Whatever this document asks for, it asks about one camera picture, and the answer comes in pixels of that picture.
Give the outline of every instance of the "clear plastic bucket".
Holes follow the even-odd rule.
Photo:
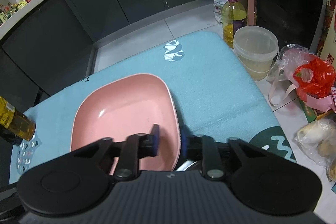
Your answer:
[[[276,36],[269,30],[258,26],[240,28],[235,33],[233,48],[255,81],[266,77],[274,57],[279,52]]]

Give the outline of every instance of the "brown liquid bottle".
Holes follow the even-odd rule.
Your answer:
[[[17,111],[9,102],[0,96],[0,125],[15,135],[30,141],[35,133],[35,123],[26,115]]]

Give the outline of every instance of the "bottle label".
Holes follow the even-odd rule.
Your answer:
[[[0,96],[0,124],[4,128],[8,128],[11,124],[15,113],[15,107],[9,104]]]
[[[232,23],[233,23],[233,35],[235,35],[235,33],[238,29],[245,26],[245,19],[246,18],[232,21]]]

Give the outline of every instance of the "plastic container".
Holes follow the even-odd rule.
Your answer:
[[[236,31],[246,25],[246,11],[239,0],[227,0],[221,10],[223,39],[233,48],[233,37]]]
[[[278,39],[269,30],[258,26],[240,28],[233,39],[233,48],[253,80],[266,77],[279,52]]]

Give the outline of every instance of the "blue towel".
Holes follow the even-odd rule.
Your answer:
[[[260,147],[275,147],[284,151],[281,156],[293,158],[271,108],[232,50],[218,34],[200,31],[114,64],[27,110],[25,114],[36,121],[42,145],[26,167],[68,153],[73,121],[83,100],[97,88],[135,73],[151,73],[164,80],[180,125],[188,126],[193,134],[220,142],[232,136],[254,140]],[[276,133],[267,131],[274,127]],[[257,138],[263,130],[266,137]],[[12,152],[10,183],[22,173],[17,164],[19,149],[14,147]]]

